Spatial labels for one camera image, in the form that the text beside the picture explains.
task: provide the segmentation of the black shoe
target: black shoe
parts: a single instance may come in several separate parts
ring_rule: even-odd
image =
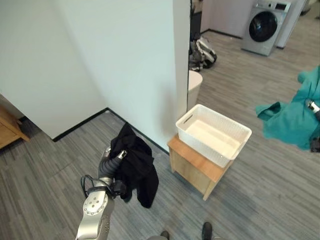
[[[167,231],[163,231],[160,236],[165,237],[166,239],[170,240],[170,236]]]
[[[211,240],[212,225],[210,222],[205,222],[202,227],[202,240]]]

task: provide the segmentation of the basket handle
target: basket handle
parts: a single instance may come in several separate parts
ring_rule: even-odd
[[[191,116],[189,116],[186,120],[183,121],[183,124],[185,124],[190,118],[193,117],[193,114],[191,114]]]

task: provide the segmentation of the white basket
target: white basket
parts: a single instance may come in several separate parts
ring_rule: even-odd
[[[176,122],[179,139],[224,168],[251,136],[251,129],[201,104]]]

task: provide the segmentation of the washing machine door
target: washing machine door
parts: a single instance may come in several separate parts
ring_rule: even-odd
[[[277,17],[270,11],[262,11],[255,15],[249,26],[250,37],[256,42],[270,39],[278,27]]]

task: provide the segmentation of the wooden side table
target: wooden side table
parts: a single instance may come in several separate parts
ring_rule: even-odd
[[[214,164],[182,142],[178,135],[174,136],[167,145],[170,150],[172,172],[179,173],[199,190],[205,201],[233,163],[233,160],[229,161],[224,168]]]
[[[0,106],[0,149],[19,138],[29,141],[29,138],[20,131],[18,123],[21,124],[4,107]]]

